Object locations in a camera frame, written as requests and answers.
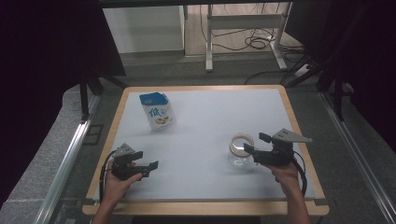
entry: aluminum rail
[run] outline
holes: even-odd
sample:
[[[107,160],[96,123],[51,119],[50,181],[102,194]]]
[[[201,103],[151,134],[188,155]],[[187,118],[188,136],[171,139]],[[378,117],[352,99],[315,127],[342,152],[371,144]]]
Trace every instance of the aluminum rail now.
[[[375,177],[375,174],[371,170],[369,164],[367,163],[364,156],[361,154],[361,150],[359,149],[358,145],[354,141],[352,135],[350,134],[347,126],[344,122],[340,121],[340,119],[335,115],[334,111],[332,110],[332,100],[328,94],[319,93],[323,103],[326,106],[327,111],[332,118],[332,122],[334,123],[337,131],[340,133],[346,147],[358,167],[361,175],[366,182],[369,190],[372,192],[375,201],[377,202],[381,212],[383,213],[385,219],[389,224],[396,223],[396,209],[392,203],[392,200],[382,187],[381,183]]]
[[[75,135],[73,136],[69,148],[67,149],[64,155],[64,159],[58,169],[58,172],[56,173],[56,176],[54,177],[52,184],[49,187],[49,192],[47,193],[44,202],[41,204],[41,207],[38,210],[37,216],[34,221],[35,224],[49,223],[56,203],[58,202],[59,197],[64,190],[64,184],[66,183],[70,171],[73,168],[79,149],[84,140],[84,136],[88,131],[88,128],[90,127],[93,112],[95,111],[99,100],[100,96],[94,95],[92,97],[89,106],[90,115],[88,116],[87,121],[78,125]]]

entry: milk carton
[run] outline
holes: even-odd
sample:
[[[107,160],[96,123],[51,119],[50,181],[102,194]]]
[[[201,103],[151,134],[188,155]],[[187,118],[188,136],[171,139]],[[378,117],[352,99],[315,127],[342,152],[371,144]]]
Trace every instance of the milk carton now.
[[[163,129],[176,121],[172,106],[164,93],[141,94],[139,98],[152,130]]]

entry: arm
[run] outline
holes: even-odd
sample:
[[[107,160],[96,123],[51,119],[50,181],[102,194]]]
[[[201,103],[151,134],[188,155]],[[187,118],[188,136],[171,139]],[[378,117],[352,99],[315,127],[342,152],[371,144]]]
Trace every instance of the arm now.
[[[111,167],[113,161],[108,162],[107,167]],[[121,181],[117,179],[111,172],[106,173],[105,192],[102,202],[99,206],[96,215],[93,218],[92,224],[107,224],[110,223],[110,217],[114,208],[125,195],[131,185],[142,178],[142,174],[131,176],[129,179]]]
[[[286,166],[266,165],[279,181],[288,200],[289,224],[310,224],[311,220],[306,209],[304,195],[301,193],[297,168],[290,163]]]

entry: gray carpet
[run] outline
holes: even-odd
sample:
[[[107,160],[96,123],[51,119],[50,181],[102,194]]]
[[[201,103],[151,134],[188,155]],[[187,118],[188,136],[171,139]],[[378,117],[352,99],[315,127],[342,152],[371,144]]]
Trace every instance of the gray carpet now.
[[[276,62],[270,55],[260,57],[262,58],[259,60],[248,56],[242,60],[217,57],[212,73],[205,71],[202,58],[187,59],[189,62],[183,59],[181,63],[125,63],[127,77],[120,77],[120,80],[130,86],[242,85],[251,75],[277,70]],[[254,77],[248,84],[277,84],[281,78],[282,74],[279,73],[265,73]],[[91,217],[82,214],[81,206],[122,94],[121,88],[101,80],[105,93],[101,96],[89,132],[97,133],[102,129],[99,140],[97,141],[98,135],[95,134],[85,138],[50,223],[72,223],[71,220],[76,223],[90,223]],[[317,80],[317,77],[312,77],[287,91],[302,133],[314,139],[307,146],[330,206],[329,215],[321,223],[386,223],[316,92]],[[80,116],[76,103],[67,103],[78,101],[78,96],[72,92],[76,93],[76,89],[64,96],[64,109],[46,140],[47,144],[40,148],[37,160],[32,162],[10,200],[3,206],[0,223],[31,223],[35,217],[56,173],[57,165],[62,160],[64,149],[74,133],[73,129],[78,125]],[[343,112],[346,126],[395,203],[396,177],[393,170],[396,168],[396,156],[347,98],[344,99]],[[68,119],[63,119],[64,114],[69,115]],[[318,218],[313,217],[312,220],[315,223]],[[112,221],[131,223],[132,218],[114,216]],[[262,217],[261,222],[286,223],[286,219]]]

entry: hand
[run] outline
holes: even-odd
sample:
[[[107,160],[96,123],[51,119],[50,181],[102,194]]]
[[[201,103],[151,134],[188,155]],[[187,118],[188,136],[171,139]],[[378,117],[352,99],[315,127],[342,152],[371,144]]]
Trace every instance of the hand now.
[[[108,162],[107,169],[112,167],[113,162],[113,160]],[[111,174],[110,171],[107,171],[105,178],[105,192],[102,203],[109,203],[114,206],[117,205],[117,203],[122,199],[126,191],[129,189],[129,187],[131,187],[134,182],[140,180],[141,178],[142,174],[137,174],[131,176],[129,179],[122,181],[116,178],[113,174]]]
[[[276,180],[280,183],[283,192],[288,196],[294,189],[300,190],[298,170],[293,163],[285,166],[264,165],[272,171]]]

